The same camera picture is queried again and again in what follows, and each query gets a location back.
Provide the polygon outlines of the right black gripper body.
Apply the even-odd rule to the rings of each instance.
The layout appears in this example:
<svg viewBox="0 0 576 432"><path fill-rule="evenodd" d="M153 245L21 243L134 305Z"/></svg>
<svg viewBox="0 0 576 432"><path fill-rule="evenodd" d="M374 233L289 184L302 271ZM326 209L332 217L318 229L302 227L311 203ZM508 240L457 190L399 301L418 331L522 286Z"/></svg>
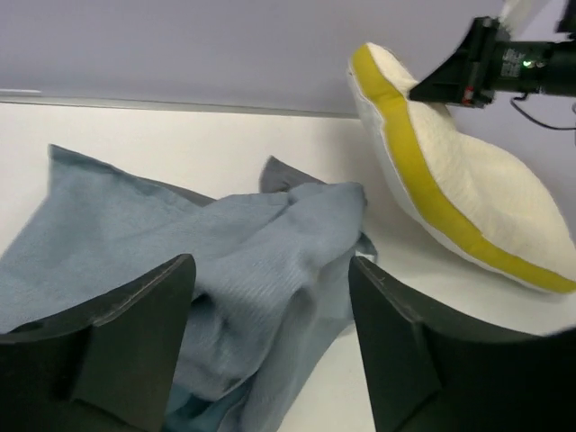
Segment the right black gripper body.
<svg viewBox="0 0 576 432"><path fill-rule="evenodd" d="M498 20L474 19L459 47L467 53L460 103L485 106L497 92L574 97L575 17L563 17L556 31L568 39L517 41Z"/></svg>

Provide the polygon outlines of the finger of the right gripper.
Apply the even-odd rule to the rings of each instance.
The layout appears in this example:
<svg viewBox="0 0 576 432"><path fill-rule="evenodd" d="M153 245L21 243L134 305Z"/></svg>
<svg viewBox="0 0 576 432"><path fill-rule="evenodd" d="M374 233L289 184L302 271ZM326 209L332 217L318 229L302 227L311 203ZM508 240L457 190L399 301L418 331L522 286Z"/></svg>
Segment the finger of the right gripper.
<svg viewBox="0 0 576 432"><path fill-rule="evenodd" d="M408 93L411 101L460 104L470 69L470 43L464 41L439 67Z"/></svg>

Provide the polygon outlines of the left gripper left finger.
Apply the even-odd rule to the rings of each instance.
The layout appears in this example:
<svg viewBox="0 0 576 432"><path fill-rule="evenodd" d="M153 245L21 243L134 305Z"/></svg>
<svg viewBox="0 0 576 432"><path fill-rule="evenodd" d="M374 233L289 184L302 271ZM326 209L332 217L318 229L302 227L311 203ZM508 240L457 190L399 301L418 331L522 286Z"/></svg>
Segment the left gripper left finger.
<svg viewBox="0 0 576 432"><path fill-rule="evenodd" d="M140 278L1 336L3 431L159 431L195 262Z"/></svg>

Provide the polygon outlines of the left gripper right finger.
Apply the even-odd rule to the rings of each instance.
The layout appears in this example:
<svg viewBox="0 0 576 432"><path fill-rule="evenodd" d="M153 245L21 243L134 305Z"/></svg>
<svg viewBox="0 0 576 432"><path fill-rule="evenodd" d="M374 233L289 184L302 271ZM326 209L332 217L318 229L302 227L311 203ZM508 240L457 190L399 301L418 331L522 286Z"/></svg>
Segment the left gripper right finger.
<svg viewBox="0 0 576 432"><path fill-rule="evenodd" d="M475 319L363 257L348 280L377 430L574 430L573 329L536 336Z"/></svg>

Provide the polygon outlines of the cream pillow with yellow band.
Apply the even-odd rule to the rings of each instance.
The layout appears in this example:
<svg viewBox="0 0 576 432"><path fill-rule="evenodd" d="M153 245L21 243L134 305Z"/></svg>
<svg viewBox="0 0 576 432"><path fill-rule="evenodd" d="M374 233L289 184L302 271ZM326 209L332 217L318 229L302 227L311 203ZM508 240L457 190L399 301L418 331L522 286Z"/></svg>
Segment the cream pillow with yellow band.
<svg viewBox="0 0 576 432"><path fill-rule="evenodd" d="M549 293L575 290L575 246L554 198L518 158L461 133L452 104L411 101L415 79L367 42L348 64L362 124L398 205L463 259Z"/></svg>

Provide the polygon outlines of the striped blue beige pillowcase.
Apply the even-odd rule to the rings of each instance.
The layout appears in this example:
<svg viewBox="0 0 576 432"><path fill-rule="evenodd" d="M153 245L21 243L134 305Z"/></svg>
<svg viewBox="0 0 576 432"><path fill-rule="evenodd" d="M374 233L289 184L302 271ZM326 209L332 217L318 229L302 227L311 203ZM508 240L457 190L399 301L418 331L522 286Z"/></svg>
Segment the striped blue beige pillowcase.
<svg viewBox="0 0 576 432"><path fill-rule="evenodd" d="M1 257L4 431L276 431L353 324L364 188L205 205L59 146Z"/></svg>

